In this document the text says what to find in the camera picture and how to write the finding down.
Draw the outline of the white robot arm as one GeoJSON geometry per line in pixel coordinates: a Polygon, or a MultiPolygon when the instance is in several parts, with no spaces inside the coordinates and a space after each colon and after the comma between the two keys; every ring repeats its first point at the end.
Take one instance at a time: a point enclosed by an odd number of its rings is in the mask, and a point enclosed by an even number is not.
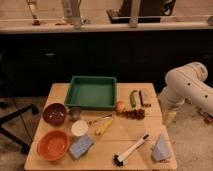
{"type": "Polygon", "coordinates": [[[207,68],[200,62],[174,68],[165,75],[166,86],[158,96],[164,125],[171,123],[185,100],[213,119],[213,88],[204,83],[207,77],[207,68]]]}

